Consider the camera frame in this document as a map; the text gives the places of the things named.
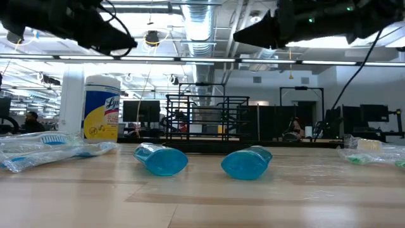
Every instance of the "wooden table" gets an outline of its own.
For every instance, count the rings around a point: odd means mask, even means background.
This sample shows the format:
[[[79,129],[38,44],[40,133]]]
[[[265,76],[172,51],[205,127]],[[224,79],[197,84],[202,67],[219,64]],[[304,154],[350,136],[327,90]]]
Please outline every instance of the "wooden table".
[[[0,227],[405,227],[405,172],[342,161],[333,149],[272,148],[255,181],[222,156],[189,156],[174,177],[120,153],[0,171]]]

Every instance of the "pillar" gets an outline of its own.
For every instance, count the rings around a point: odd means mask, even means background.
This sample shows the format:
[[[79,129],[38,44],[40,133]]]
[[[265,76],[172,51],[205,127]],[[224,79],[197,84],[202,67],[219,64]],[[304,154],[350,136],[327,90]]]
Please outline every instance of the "pillar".
[[[84,102],[84,69],[79,64],[66,64],[63,74],[59,130],[79,133]]]

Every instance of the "ceiling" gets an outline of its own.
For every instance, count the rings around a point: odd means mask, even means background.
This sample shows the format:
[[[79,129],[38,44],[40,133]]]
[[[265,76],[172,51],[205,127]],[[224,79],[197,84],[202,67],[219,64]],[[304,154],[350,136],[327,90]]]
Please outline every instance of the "ceiling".
[[[189,48],[187,44],[187,36],[184,24],[184,18],[182,15],[178,14],[164,14],[164,13],[139,13],[134,9],[129,8],[119,8],[119,4],[139,4],[139,1],[114,1],[117,5],[117,17],[128,27],[132,37],[139,42],[138,48],[133,49],[129,56],[188,56]],[[181,1],[172,1],[173,9],[180,10],[180,6],[176,4]],[[207,3],[209,1],[199,1],[200,3]],[[251,7],[249,7],[249,2],[244,1],[242,7],[242,13],[239,18],[235,18],[235,12],[238,7],[238,0],[217,0],[210,1],[213,4],[219,4],[215,7],[215,26],[214,26],[214,37],[212,38],[212,43],[215,45],[213,57],[225,57],[227,50],[228,41],[232,38],[231,31],[232,25],[234,23],[241,24],[241,21],[244,19],[245,14],[251,15],[247,19],[245,27],[254,23],[252,19],[253,16],[263,17],[263,15],[268,10],[274,10],[276,7],[276,1],[274,0],[257,0]],[[166,1],[160,2],[159,4],[167,4]],[[110,16],[107,13],[101,13],[102,17],[107,20]],[[119,24],[116,21],[111,22],[115,27],[120,28]],[[402,25],[396,25],[392,28],[387,28],[384,30],[386,35],[385,40],[377,45],[373,51],[370,60],[373,61],[390,61],[398,57],[398,53],[395,48],[386,48],[383,45],[387,42],[393,42],[398,39],[398,36],[403,36],[403,32],[400,28]],[[164,40],[160,42],[159,46],[155,49],[149,47],[144,42],[144,36],[147,34],[148,30],[157,30],[159,38]],[[63,40],[57,37],[54,37],[51,34],[46,34],[43,32],[38,32],[38,39],[35,38],[35,32],[30,28],[25,31],[25,42],[19,46],[8,42],[6,40],[7,31],[0,28],[0,53],[13,53],[13,54],[50,54],[50,55],[98,55],[95,51],[82,48],[77,45],[75,41]],[[394,37],[391,33],[397,32],[397,36]],[[300,59],[300,60],[345,60],[345,61],[360,61],[362,60],[370,45],[370,42],[373,41],[373,37],[369,39],[358,41],[359,45],[356,48],[308,48],[308,47],[289,47],[286,49],[276,50],[272,58],[279,59]],[[118,51],[114,54],[120,54],[124,51]],[[253,47],[250,45],[239,44],[235,57],[240,56],[241,54],[249,54],[251,58],[257,57],[258,52],[261,51],[261,48]],[[41,89],[47,88],[49,85],[43,84],[39,78],[39,72],[42,72],[44,75],[53,77],[61,83],[63,83],[63,71],[65,68],[64,63],[55,63],[48,62],[42,63],[37,61],[23,61],[23,60],[13,60],[8,61],[7,59],[0,59],[0,71],[4,71],[7,68],[7,71],[4,75],[3,85],[6,86],[18,86],[18,87],[35,87],[37,89],[25,89],[22,92],[10,91],[11,94],[23,100],[29,98],[30,96],[33,99],[43,100],[41,96],[45,96],[48,99],[48,102],[57,102],[60,100],[60,87],[55,87],[53,90]],[[222,65],[216,65],[216,68],[223,68]],[[84,64],[85,74],[86,75],[96,75],[96,74],[105,74],[118,78],[122,81],[123,90],[133,90],[129,93],[129,98],[138,98],[140,96],[139,90],[146,85],[146,93],[144,97],[146,99],[164,99],[165,94],[169,90],[177,90],[178,87],[170,83],[172,76],[177,77],[181,82],[193,82],[192,76],[192,66],[190,65],[145,65],[145,64],[117,64],[117,63],[86,63]],[[327,69],[327,66],[309,66],[309,65],[300,65],[294,66],[293,70],[309,70],[312,71],[312,74],[317,75],[320,72]],[[251,81],[251,74],[249,70],[238,70],[241,73],[238,75],[237,82],[238,84],[243,84],[241,77],[245,77],[246,80]],[[289,65],[279,65],[277,67],[270,68],[270,70],[278,70],[283,72],[284,70],[290,70]],[[148,92],[149,89],[155,89],[162,92]]]

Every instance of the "blue plastic packaging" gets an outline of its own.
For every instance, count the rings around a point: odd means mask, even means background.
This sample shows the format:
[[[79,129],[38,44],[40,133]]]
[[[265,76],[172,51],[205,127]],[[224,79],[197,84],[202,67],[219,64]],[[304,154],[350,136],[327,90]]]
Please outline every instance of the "blue plastic packaging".
[[[226,156],[222,169],[231,177],[240,180],[255,180],[266,171],[273,155],[262,146],[252,146]]]
[[[171,176],[182,171],[189,159],[181,151],[152,143],[142,143],[134,157],[155,175]]]

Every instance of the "office desk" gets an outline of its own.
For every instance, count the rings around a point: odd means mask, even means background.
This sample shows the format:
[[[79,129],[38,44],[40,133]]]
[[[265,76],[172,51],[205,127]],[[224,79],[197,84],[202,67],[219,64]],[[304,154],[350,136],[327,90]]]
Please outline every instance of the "office desk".
[[[342,161],[334,149],[272,148],[259,180],[231,179],[223,156],[189,155],[156,177],[121,152],[0,171],[0,227],[405,227],[405,173]]]

